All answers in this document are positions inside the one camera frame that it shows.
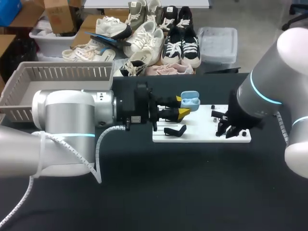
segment white board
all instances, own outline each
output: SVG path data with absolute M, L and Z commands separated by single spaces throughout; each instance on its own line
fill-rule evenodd
M 84 8 L 128 8 L 128 0 L 86 0 Z M 161 0 L 162 6 L 209 8 L 208 0 Z
M 225 113 L 228 109 L 227 105 L 215 105 L 215 111 Z M 243 131 L 237 137 L 226 139 L 225 135 L 217 137 L 216 131 L 217 122 L 211 117 L 211 105 L 200 105 L 198 111 L 191 112 L 180 123 L 166 122 L 160 119 L 157 122 L 157 131 L 153 131 L 153 142 L 172 142 L 172 143 L 249 143 L 251 136 L 249 130 L 246 130 L 246 136 L 243 136 Z M 166 136 L 164 128 L 180 130 L 185 125 L 187 130 L 181 137 Z

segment white storage bin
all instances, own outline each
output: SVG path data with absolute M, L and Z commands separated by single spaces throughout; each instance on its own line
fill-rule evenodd
M 202 62 L 233 64 L 237 56 L 237 30 L 202 27 L 198 31 Z
M 70 49 L 75 37 L 44 37 L 37 36 L 40 30 L 33 29 L 29 37 L 38 44 L 40 51 L 44 56 L 62 57 L 62 51 Z

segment olive green sneaker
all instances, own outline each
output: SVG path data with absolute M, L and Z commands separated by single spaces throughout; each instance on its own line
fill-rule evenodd
M 146 21 L 156 22 L 156 26 L 161 24 L 162 19 L 162 4 L 160 0 L 151 0 L 146 11 Z
M 137 30 L 144 23 L 147 2 L 146 0 L 137 0 L 128 3 L 129 15 L 126 24 L 130 25 L 132 30 Z

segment black sneaker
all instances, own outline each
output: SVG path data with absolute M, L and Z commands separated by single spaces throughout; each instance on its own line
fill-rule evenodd
M 130 59 L 114 73 L 114 77 L 139 76 L 152 60 L 152 52 L 142 50 L 135 52 Z
M 166 6 L 163 8 L 162 21 L 159 28 L 168 32 L 178 21 L 178 9 L 175 6 Z
M 192 27 L 188 27 L 183 35 L 181 63 L 190 64 L 192 68 L 197 68 L 201 64 L 199 41 Z
M 179 20 L 177 26 L 186 29 L 193 27 L 193 14 L 188 6 L 183 6 L 179 13 Z
M 179 64 L 181 61 L 181 33 L 177 26 L 172 27 L 166 37 L 161 61 L 166 64 Z

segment black tabletop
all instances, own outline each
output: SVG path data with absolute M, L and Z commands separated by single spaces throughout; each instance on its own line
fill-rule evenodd
M 202 104 L 227 104 L 246 74 L 144 77 L 161 96 L 200 92 Z M 137 79 L 115 79 L 122 96 Z M 287 130 L 290 116 L 282 109 Z M 4 125 L 32 131 L 33 125 Z M 306 230 L 308 180 L 288 169 L 275 117 L 252 129 L 249 144 L 153 143 L 151 125 L 108 134 L 101 146 L 103 184 L 88 174 L 40 178 L 8 231 Z M 24 194 L 28 178 L 0 180 L 0 218 Z

